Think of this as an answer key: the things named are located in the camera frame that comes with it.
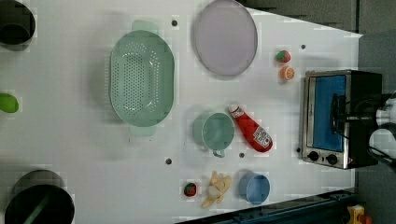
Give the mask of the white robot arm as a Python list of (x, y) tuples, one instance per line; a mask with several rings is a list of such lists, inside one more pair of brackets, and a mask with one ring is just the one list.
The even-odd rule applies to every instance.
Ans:
[(376, 111), (377, 129), (369, 139), (369, 154), (396, 170), (396, 95), (391, 94), (385, 105)]

